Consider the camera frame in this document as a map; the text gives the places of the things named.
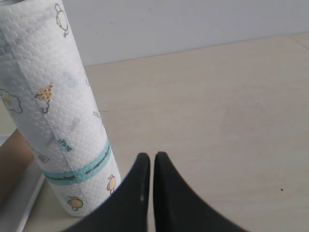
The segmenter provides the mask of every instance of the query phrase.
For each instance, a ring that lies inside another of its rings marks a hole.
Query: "paper towel roll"
[[[69,214],[114,192],[120,174],[61,0],[0,7],[0,96]]]

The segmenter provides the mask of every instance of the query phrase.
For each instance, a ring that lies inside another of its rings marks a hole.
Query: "beige table surface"
[[[204,200],[244,228],[309,231],[307,48],[301,34],[87,67],[122,176],[137,153],[153,161],[164,150]],[[12,132],[3,105],[0,113],[0,132]],[[152,198],[149,217],[153,232]],[[24,231],[77,220],[45,183]]]

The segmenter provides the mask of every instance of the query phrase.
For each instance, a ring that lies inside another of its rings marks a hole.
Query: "embossed texture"
[[[96,173],[80,183],[50,183],[68,213],[86,216],[110,196],[111,183],[118,187],[120,174],[62,1],[0,7],[0,96],[43,171]]]

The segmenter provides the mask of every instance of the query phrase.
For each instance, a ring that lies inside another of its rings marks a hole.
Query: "white wall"
[[[309,31],[309,0],[63,0],[84,65]]]

